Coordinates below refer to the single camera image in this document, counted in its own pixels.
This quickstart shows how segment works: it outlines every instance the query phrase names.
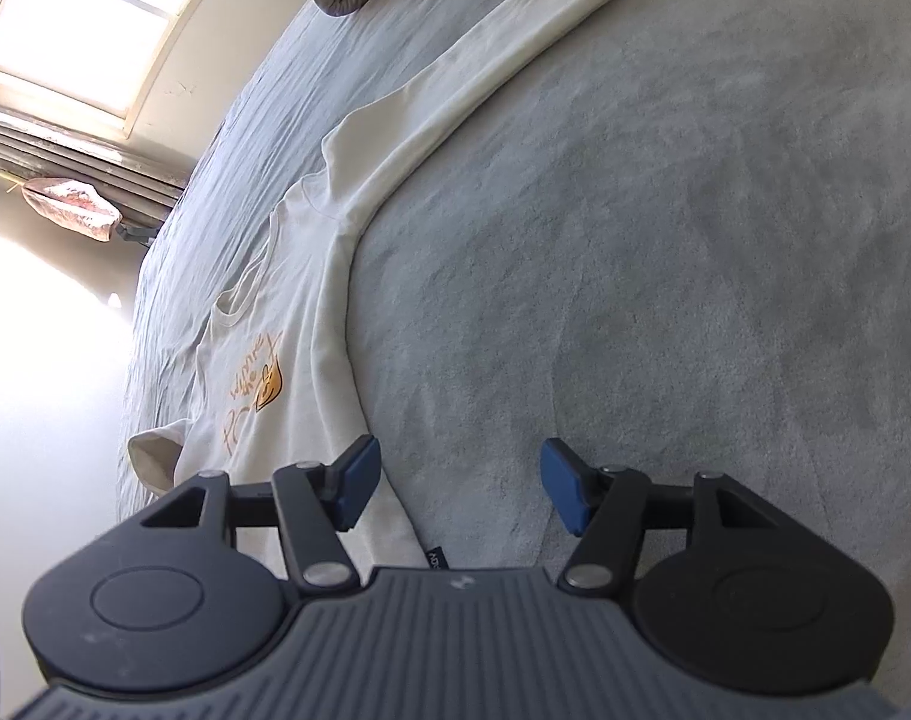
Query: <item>neckline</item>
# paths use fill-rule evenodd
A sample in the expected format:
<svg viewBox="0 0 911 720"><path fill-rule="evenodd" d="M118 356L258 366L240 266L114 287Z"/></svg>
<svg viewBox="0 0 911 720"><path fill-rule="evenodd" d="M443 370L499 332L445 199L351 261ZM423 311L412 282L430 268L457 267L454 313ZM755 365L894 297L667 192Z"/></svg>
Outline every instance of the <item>neckline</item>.
<svg viewBox="0 0 911 720"><path fill-rule="evenodd" d="M218 297L215 299L215 303L212 305L212 319L218 322L221 325L226 327L231 327L233 324L242 319L243 314L248 311L249 306L252 305L252 301L256 298L256 293L259 291L262 281L265 280L265 271L269 267L269 261L272 259L272 252L275 250L276 239L279 237L279 214L278 208L272 210L272 213L269 214L269 234L268 238L265 241L265 247L262 250L262 259L256 265L256 272L248 279L246 283L246 277L249 275L249 269L246 268L242 272L242 276L238 280L238 284L235 287L224 290L219 293ZM233 303L236 304L236 308L233 311L226 312L219 307L219 303L224 299L231 299Z"/></svg>

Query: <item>window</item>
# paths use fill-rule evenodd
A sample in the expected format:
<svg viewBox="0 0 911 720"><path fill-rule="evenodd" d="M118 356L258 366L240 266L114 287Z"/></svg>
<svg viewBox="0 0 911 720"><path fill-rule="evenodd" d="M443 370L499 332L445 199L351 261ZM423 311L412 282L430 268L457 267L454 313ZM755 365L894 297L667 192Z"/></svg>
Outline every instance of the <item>window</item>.
<svg viewBox="0 0 911 720"><path fill-rule="evenodd" d="M0 71L124 118L184 0L0 0Z"/></svg>

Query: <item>gray blanket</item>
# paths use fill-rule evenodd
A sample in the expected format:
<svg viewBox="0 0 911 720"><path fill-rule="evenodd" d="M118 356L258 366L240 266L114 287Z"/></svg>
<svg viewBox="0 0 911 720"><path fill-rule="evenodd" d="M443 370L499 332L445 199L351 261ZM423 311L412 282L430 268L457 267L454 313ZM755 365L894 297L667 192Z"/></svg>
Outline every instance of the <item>gray blanket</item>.
<svg viewBox="0 0 911 720"><path fill-rule="evenodd" d="M564 562L544 437L726 471L885 580L911 698L911 0L615 0L383 207L348 339L453 565Z"/></svg>

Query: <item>ribbed gray panel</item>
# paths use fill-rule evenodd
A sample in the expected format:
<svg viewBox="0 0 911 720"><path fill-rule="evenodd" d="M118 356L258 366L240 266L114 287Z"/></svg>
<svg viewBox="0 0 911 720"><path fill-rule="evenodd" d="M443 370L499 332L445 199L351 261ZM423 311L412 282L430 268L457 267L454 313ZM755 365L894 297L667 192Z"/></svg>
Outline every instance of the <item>ribbed gray panel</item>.
<svg viewBox="0 0 911 720"><path fill-rule="evenodd" d="M281 645L209 693L113 704L54 688L20 720L878 720L865 685L803 700L704 685L649 650L617 605L539 569L392 569L308 605Z"/></svg>

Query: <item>bed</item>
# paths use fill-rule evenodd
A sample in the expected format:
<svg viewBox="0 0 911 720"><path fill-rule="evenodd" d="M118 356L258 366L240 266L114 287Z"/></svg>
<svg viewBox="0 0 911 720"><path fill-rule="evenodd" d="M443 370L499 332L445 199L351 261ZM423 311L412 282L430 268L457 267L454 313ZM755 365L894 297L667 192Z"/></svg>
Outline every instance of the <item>bed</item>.
<svg viewBox="0 0 911 720"><path fill-rule="evenodd" d="M146 258L123 439L188 410L209 308L322 137L502 1L300 12ZM347 343L451 565L562 565L545 437L667 483L726 471L889 586L878 685L911 700L911 0L601 7L382 207ZM148 497L124 454L118 493L120 517Z"/></svg>

